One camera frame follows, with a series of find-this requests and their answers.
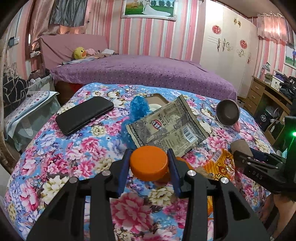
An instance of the ceiling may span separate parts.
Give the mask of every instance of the ceiling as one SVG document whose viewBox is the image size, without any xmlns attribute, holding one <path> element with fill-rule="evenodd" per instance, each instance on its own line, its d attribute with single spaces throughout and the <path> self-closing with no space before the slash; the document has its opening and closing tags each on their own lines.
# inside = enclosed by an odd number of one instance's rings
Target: ceiling
<svg viewBox="0 0 296 241">
<path fill-rule="evenodd" d="M 242 13 L 247 17 L 256 17 L 257 13 L 267 13 L 270 11 L 277 14 L 279 9 L 270 0 L 218 0 Z"/>
</svg>

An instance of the pillow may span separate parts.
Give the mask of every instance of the pillow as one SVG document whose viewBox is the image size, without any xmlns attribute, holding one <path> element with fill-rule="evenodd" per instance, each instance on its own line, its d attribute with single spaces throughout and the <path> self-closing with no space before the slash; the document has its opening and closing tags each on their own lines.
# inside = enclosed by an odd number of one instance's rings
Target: pillow
<svg viewBox="0 0 296 241">
<path fill-rule="evenodd" d="M 29 82 L 19 76 L 3 74 L 4 118 L 19 107 L 27 95 L 28 87 Z"/>
</svg>

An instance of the bed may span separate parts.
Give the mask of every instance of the bed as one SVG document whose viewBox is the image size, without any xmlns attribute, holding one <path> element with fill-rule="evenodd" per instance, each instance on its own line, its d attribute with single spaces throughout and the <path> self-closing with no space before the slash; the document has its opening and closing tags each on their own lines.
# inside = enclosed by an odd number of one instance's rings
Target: bed
<svg viewBox="0 0 296 241">
<path fill-rule="evenodd" d="M 260 127 L 243 109 L 239 120 L 242 129 L 236 132 L 232 127 L 221 127 L 216 120 L 215 110 L 219 101 L 215 99 L 142 85 L 88 84 L 44 125 L 22 154 L 11 175 L 4 206 L 24 239 L 69 177 L 76 176 L 81 180 L 92 178 L 108 169 L 113 161 L 122 158 L 126 146 L 121 140 L 120 130 L 121 123 L 129 116 L 130 101 L 137 95 L 149 93 L 160 93 L 169 101 L 183 94 L 198 121 L 208 124 L 210 136 L 200 147 L 184 156 L 194 168 L 205 165 L 217 149 L 228 149 L 230 143 L 237 139 L 245 139 L 256 150 L 273 153 Z M 56 116 L 94 96 L 113 101 L 115 108 L 75 134 L 64 136 L 55 122 Z M 235 185 L 253 210 L 258 212 L 269 192 L 239 171 L 235 175 Z M 165 195 L 158 196 L 160 191 L 164 191 Z M 84 240 L 87 241 L 89 202 L 87 199 L 84 219 Z M 187 204 L 186 199 L 174 198 L 171 184 L 160 189 L 157 182 L 143 182 L 130 172 L 120 199 L 111 200 L 116 237 L 118 240 L 182 240 Z M 208 216 L 208 241 L 213 240 L 213 225 L 211 213 Z"/>
<path fill-rule="evenodd" d="M 199 64 L 155 56 L 113 55 L 87 63 L 58 66 L 71 59 L 76 47 L 103 51 L 105 37 L 88 34 L 61 34 L 40 38 L 43 62 L 55 83 L 86 85 L 141 84 L 188 91 L 218 100 L 237 100 L 233 85 Z"/>
</svg>

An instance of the gray curtain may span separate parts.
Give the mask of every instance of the gray curtain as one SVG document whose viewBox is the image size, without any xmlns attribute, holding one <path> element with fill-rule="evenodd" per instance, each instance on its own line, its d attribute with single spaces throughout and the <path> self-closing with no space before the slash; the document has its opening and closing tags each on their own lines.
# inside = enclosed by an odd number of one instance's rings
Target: gray curtain
<svg viewBox="0 0 296 241">
<path fill-rule="evenodd" d="M 83 26 L 87 1 L 55 0 L 50 14 L 49 24 L 59 24 L 66 27 Z"/>
</svg>

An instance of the orange chip bag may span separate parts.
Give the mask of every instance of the orange chip bag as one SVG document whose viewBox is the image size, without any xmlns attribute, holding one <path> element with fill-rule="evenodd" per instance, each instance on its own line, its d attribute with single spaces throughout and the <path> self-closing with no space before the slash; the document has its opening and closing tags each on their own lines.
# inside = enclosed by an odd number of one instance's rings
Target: orange chip bag
<svg viewBox="0 0 296 241">
<path fill-rule="evenodd" d="M 219 180 L 222 177 L 227 177 L 231 182 L 234 180 L 235 166 L 233 155 L 225 149 L 216 151 L 203 168 L 214 180 Z M 207 212 L 208 215 L 213 212 L 213 200 L 211 196 L 207 198 Z"/>
</svg>

